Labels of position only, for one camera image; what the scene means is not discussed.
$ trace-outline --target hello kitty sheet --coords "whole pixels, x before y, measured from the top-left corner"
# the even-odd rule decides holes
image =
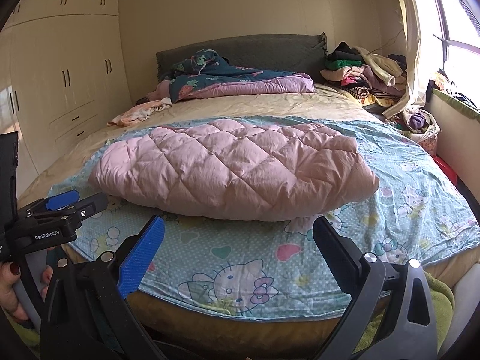
[[[301,117],[235,120],[258,126],[321,122],[357,139],[380,187],[368,200],[347,204],[326,217],[362,251],[374,251],[392,263],[415,257],[426,265],[480,244],[480,229],[465,199],[432,158],[393,127]],[[97,192],[87,180],[106,148],[150,130],[130,131],[107,141],[78,174],[54,185],[49,195],[72,188],[81,197]],[[331,318],[341,315],[350,301],[313,242],[311,228],[317,216],[285,222],[212,220],[136,206],[114,196],[109,201],[107,210],[83,223],[71,246],[92,260],[104,251],[115,251],[150,216],[162,216],[165,239],[140,285],[154,297],[204,314],[251,321]]]

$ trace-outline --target pink quilted comforter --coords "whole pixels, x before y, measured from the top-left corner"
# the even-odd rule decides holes
[[[229,119],[115,142],[89,181],[180,215],[273,222],[366,199],[379,185],[354,138],[316,123],[257,127]]]

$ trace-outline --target blue gripper pad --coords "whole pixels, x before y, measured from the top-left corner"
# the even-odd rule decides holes
[[[55,195],[49,198],[45,204],[47,210],[55,211],[62,207],[75,204],[80,199],[80,194],[76,190],[63,192],[60,195]]]
[[[125,299],[135,292],[165,237],[163,219],[155,217],[118,270],[118,290]]]

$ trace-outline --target pink heart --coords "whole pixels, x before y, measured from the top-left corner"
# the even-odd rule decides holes
[[[280,245],[275,253],[279,261],[287,261],[293,255],[300,253],[302,248],[296,244]]]

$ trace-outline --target headboard cover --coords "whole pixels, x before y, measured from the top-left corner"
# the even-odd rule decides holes
[[[169,68],[202,49],[213,49],[231,65],[273,71],[307,73],[316,83],[324,83],[326,36],[321,35],[247,35],[209,40],[157,52],[158,81]]]

